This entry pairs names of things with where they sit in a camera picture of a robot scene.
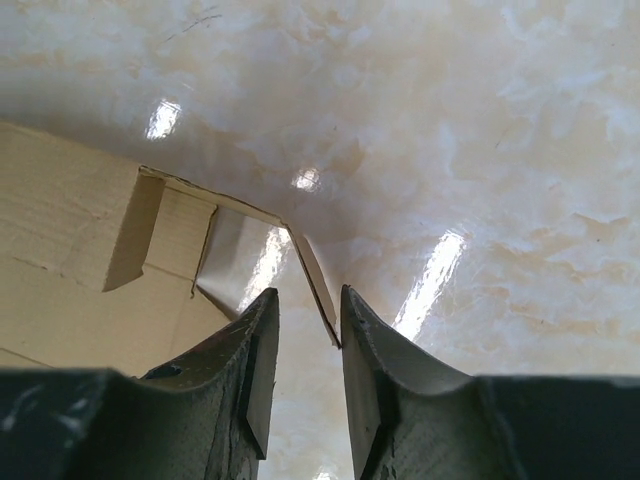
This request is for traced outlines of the brown cardboard box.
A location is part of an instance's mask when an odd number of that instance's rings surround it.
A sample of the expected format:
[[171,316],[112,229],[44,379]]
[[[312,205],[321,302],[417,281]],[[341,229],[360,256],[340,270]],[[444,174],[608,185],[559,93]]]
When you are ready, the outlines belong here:
[[329,335],[306,238],[234,197],[85,145],[1,126],[1,364],[128,374],[228,324],[292,246]]

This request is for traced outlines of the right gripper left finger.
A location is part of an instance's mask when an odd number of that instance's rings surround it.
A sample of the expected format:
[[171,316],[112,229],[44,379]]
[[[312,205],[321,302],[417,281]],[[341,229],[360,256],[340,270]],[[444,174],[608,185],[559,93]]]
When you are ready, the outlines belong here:
[[268,450],[279,297],[140,378],[1,372],[5,479],[253,479]]

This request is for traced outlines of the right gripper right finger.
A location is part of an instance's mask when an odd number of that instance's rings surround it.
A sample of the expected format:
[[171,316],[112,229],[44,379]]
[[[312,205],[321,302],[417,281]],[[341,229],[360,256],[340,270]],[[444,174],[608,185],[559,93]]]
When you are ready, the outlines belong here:
[[344,385],[359,479],[635,479],[639,381],[468,375],[341,291]]

